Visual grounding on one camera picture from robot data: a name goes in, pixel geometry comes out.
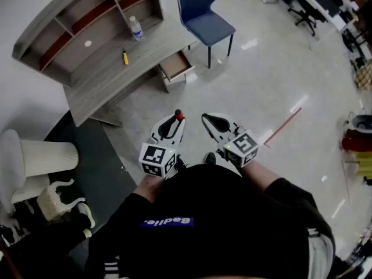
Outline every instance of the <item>blue chair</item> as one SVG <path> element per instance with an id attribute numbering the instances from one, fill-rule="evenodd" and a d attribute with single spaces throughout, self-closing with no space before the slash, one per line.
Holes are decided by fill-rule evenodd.
<path id="1" fill-rule="evenodd" d="M 208 68 L 212 45 L 230 36 L 230 55 L 235 28 L 210 9 L 215 0 L 178 0 L 182 25 L 208 47 Z"/>

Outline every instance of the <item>polished floor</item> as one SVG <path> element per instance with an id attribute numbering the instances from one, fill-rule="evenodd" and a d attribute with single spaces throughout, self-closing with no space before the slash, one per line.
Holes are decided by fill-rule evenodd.
<path id="1" fill-rule="evenodd" d="M 166 12 L 178 18 L 177 0 L 165 2 Z M 175 109 L 187 120 L 179 152 L 187 163 L 198 164 L 216 150 L 202 113 L 230 114 L 260 138 L 278 129 L 303 101 L 269 147 L 260 148 L 257 160 L 313 194 L 334 231 L 337 254 L 347 257 L 371 219 L 372 196 L 350 166 L 345 180 L 339 138 L 350 111 L 359 113 L 362 103 L 370 112 L 371 94 L 356 90 L 341 36 L 335 33 L 310 50 L 315 39 L 305 26 L 294 25 L 297 18 L 283 2 L 217 0 L 212 9 L 237 29 L 230 57 L 226 39 L 213 46 L 208 69 L 208 49 L 196 42 L 184 51 L 196 66 L 186 85 L 168 94 L 154 78 L 118 104 L 124 126 L 106 132 L 124 167 L 140 182 L 141 144 L 153 124 Z M 330 28 L 320 23 L 317 32 L 321 36 Z"/>

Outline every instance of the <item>blue logo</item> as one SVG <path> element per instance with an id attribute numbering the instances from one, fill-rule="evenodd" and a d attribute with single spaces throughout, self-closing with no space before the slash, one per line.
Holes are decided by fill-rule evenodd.
<path id="1" fill-rule="evenodd" d="M 164 227 L 164 226 L 194 226 L 193 217 L 173 217 L 160 220 L 145 220 L 140 227 Z"/>

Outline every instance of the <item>wrist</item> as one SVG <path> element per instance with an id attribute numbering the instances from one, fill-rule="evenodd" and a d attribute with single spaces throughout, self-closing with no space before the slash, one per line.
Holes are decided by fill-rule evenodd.
<path id="1" fill-rule="evenodd" d="M 238 167 L 238 171 L 240 173 L 250 173 L 250 171 L 253 169 L 254 165 L 256 164 L 256 160 L 252 159 L 250 162 L 248 162 L 245 166 L 243 167 Z"/>
<path id="2" fill-rule="evenodd" d="M 133 193 L 141 195 L 151 203 L 154 203 L 164 183 L 164 178 L 146 175 Z"/>

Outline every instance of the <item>open drawer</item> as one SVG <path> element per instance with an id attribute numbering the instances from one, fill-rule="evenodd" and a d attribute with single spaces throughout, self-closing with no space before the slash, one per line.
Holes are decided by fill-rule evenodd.
<path id="1" fill-rule="evenodd" d="M 173 55 L 164 59 L 159 63 L 159 66 L 169 84 L 172 82 L 175 83 L 174 80 L 176 78 L 185 75 L 195 68 L 195 66 L 190 64 L 182 51 L 178 51 L 177 53 L 174 53 Z"/>

